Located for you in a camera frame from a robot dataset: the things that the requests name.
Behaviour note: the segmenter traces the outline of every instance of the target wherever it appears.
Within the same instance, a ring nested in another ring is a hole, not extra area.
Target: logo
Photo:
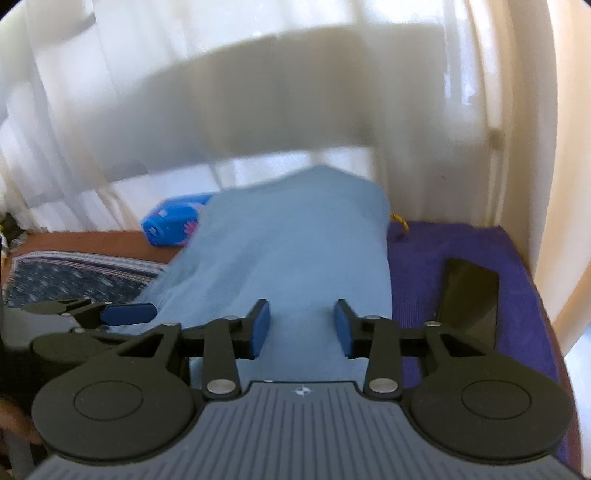
[[[306,395],[310,395],[312,393],[312,390],[302,385],[301,387],[296,388],[294,392],[296,395],[299,395],[300,397],[305,397]]]

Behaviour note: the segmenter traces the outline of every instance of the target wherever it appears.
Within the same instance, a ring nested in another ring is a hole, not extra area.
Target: person's hand
[[[6,398],[0,398],[0,429],[2,431],[8,430],[29,443],[42,444],[41,437],[30,417],[15,403]],[[0,441],[0,452],[4,455],[8,452],[4,436]]]

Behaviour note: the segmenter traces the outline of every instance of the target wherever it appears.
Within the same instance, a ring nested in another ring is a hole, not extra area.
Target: yellow string
[[[394,222],[400,223],[402,225],[402,227],[404,228],[404,234],[408,235],[410,228],[408,227],[408,223],[404,218],[402,218],[400,215],[396,215],[395,213],[393,213],[390,215],[390,219],[393,220]]]

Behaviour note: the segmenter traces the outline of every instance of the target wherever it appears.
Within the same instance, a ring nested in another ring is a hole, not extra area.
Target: blue gripper pad
[[[132,325],[152,321],[158,311],[151,303],[128,303],[124,305],[108,305],[100,313],[100,321],[110,327],[115,325]]]
[[[269,302],[265,301],[258,312],[255,313],[255,318],[252,324],[252,337],[251,337],[251,355],[258,357],[261,353],[265,338],[269,332],[269,325],[271,324],[271,309],[269,308]]]
[[[351,325],[349,324],[349,318],[347,317],[343,307],[339,302],[335,304],[333,312],[333,318],[335,320],[336,336],[339,339],[341,348],[345,356],[350,357],[353,351],[353,337],[351,337]]]

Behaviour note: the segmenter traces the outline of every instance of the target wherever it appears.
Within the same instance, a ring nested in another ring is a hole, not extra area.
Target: black smartphone
[[[494,348],[499,275],[468,260],[446,261],[437,321]]]

